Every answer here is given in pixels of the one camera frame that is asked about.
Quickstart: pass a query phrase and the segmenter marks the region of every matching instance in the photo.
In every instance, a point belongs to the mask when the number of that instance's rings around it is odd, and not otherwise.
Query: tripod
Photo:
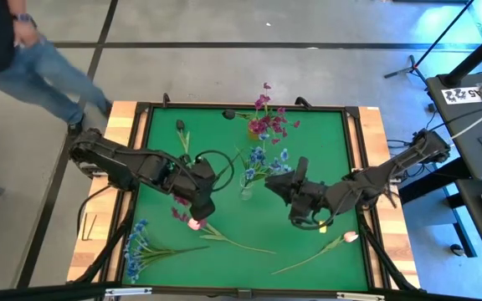
[[[395,71],[395,72],[392,72],[390,74],[386,74],[384,75],[384,78],[385,79],[389,79],[391,77],[394,77],[398,74],[405,74],[405,73],[410,73],[410,74],[415,74],[417,75],[425,85],[427,85],[427,81],[425,79],[425,77],[423,76],[423,74],[421,73],[421,71],[419,71],[418,69],[418,66],[423,62],[423,60],[427,57],[427,55],[434,49],[434,47],[436,47],[436,45],[438,44],[438,42],[440,42],[440,40],[444,37],[444,35],[453,27],[453,25],[459,21],[459,18],[460,16],[462,16],[464,14],[464,12],[466,12],[466,9],[469,8],[469,6],[472,4],[474,0],[469,0],[468,3],[466,3],[466,5],[464,5],[464,8],[460,11],[460,13],[457,15],[457,17],[455,17],[455,19],[449,24],[449,26],[442,32],[442,34],[440,34],[440,36],[436,39],[436,41],[434,41],[434,43],[427,49],[427,51],[422,55],[421,58],[419,58],[419,60],[416,62],[416,59],[414,58],[413,55],[410,54],[410,56],[408,56],[410,58],[410,63],[411,63],[411,66],[410,67],[407,67],[405,69],[401,69],[401,70],[398,70],[398,71]]]

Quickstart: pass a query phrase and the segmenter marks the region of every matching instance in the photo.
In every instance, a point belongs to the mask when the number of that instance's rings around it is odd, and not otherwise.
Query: white cable
[[[468,127],[465,128],[464,130],[461,130],[459,133],[453,135],[453,136],[452,136],[451,138],[449,138],[449,139],[450,139],[450,140],[453,140],[453,139],[459,137],[460,135],[464,134],[464,133],[467,132],[468,130],[471,130],[471,128],[473,128],[474,126],[476,126],[476,125],[477,125],[479,122],[481,122],[481,121],[482,121],[482,117],[479,118],[477,121],[475,121],[473,124],[468,125]]]

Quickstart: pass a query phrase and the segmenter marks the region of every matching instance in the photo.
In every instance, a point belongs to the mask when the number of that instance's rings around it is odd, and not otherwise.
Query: green table surface
[[[176,120],[185,122],[190,134],[189,154],[218,150],[235,157],[236,146],[245,149],[260,145],[249,139],[247,121],[226,120],[216,109],[154,109],[147,147],[176,156],[183,153],[176,132]],[[289,163],[296,167],[300,156],[310,160],[307,177],[311,181],[337,182],[350,171],[346,137],[339,112],[291,111],[287,119],[300,120],[298,129],[276,145],[266,144],[271,160],[287,148]],[[215,171],[226,161],[216,155],[206,156]],[[326,233],[304,231],[290,224],[290,207],[264,181],[254,183],[249,200],[239,197],[243,165],[235,161],[235,177],[223,190],[212,194],[216,212],[208,222],[224,236],[246,246],[267,249],[276,254],[260,253],[236,247],[228,242],[200,238],[202,231],[193,231],[172,217],[171,208],[182,207],[172,196],[141,186],[137,197],[134,221],[149,221],[146,230],[152,241],[171,248],[209,246],[183,253],[151,264],[144,269],[135,285],[193,288],[267,288],[299,290],[367,290],[367,276],[360,240],[338,247],[298,268],[271,275],[272,272],[298,263],[319,252],[327,243],[347,231],[358,232],[356,213],[341,214]],[[224,182],[228,173],[221,179]],[[320,219],[328,214],[321,213]],[[131,284],[123,278],[123,284]]]

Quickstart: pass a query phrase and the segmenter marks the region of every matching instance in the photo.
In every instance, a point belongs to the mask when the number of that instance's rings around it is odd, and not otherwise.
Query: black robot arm
[[[201,221],[215,211],[210,197],[217,177],[205,158],[193,163],[188,156],[176,158],[160,150],[133,150],[90,129],[78,136],[69,149],[70,159],[104,171],[109,183],[123,191],[134,191],[141,183],[191,203],[192,218]],[[92,174],[81,169],[87,176]]]
[[[306,179],[308,159],[301,157],[295,171],[269,176],[265,186],[291,205],[291,223],[305,230],[330,226],[334,217],[351,210],[356,204],[372,206],[389,186],[389,181],[407,168],[418,163],[442,162],[449,156],[449,146],[438,134],[420,130],[403,153],[380,166],[353,171],[340,182],[326,186]],[[331,216],[323,223],[315,220],[321,209],[330,210]]]

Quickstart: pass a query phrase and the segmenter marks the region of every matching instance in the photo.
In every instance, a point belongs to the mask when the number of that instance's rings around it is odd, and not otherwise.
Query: black shoe
[[[111,103],[109,100],[105,100],[105,112],[102,112],[101,114],[106,118],[109,119],[110,112],[113,110],[113,103]]]
[[[72,125],[68,125],[68,136],[70,137],[77,137],[83,131],[83,119],[85,118],[85,114],[81,117],[81,120],[77,123]]]

